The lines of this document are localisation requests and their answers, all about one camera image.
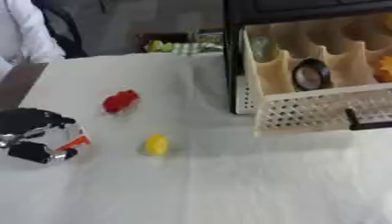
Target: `white tablecloth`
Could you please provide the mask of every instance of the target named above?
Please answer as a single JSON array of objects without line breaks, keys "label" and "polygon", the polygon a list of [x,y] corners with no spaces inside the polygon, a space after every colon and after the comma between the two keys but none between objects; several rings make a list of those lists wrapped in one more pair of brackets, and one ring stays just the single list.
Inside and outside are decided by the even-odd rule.
[{"label": "white tablecloth", "polygon": [[[2,222],[392,223],[391,130],[254,138],[225,85],[219,54],[51,64],[22,106],[76,118],[94,146],[49,167],[0,157]],[[139,108],[104,115],[102,99],[127,88]],[[138,152],[154,132],[170,155]]]}]

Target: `black shelf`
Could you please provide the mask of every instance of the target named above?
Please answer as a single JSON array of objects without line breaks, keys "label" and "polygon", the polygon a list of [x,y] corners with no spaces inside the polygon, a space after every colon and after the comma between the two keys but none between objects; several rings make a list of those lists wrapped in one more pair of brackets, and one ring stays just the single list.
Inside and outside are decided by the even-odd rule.
[{"label": "black shelf", "polygon": [[392,0],[224,0],[225,61],[230,111],[236,77],[243,74],[240,30],[244,25],[336,18],[392,11]]}]

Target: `black handle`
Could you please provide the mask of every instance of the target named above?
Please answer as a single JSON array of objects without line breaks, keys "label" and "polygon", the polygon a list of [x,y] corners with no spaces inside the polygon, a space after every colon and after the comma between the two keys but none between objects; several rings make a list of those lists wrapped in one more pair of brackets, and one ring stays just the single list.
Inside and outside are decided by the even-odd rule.
[{"label": "black handle", "polygon": [[360,123],[355,111],[351,108],[346,109],[346,116],[350,122],[350,130],[376,130],[392,128],[392,122],[367,122]]}]

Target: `crate compartment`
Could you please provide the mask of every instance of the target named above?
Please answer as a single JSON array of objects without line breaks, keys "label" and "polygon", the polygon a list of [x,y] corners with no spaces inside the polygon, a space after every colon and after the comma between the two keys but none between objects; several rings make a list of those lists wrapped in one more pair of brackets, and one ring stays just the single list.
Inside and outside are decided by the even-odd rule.
[{"label": "crate compartment", "polygon": [[[245,27],[243,60],[258,106],[256,129],[263,133],[347,129],[346,109],[354,109],[363,122],[390,120],[392,83],[378,83],[373,71],[381,55],[392,53],[392,35],[380,24],[381,18],[344,17]],[[274,47],[266,49],[275,49],[269,54],[273,57],[255,59],[251,41],[257,35],[270,39]],[[332,88],[296,92],[291,70],[306,58],[328,65]]]}]

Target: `red pepper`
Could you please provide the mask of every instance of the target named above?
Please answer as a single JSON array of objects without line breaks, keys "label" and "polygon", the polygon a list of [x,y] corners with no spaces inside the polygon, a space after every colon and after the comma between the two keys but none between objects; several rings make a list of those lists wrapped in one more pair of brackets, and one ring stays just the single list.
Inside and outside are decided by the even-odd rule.
[{"label": "red pepper", "polygon": [[108,113],[117,113],[139,98],[139,95],[133,90],[121,91],[106,98],[102,106]]}]

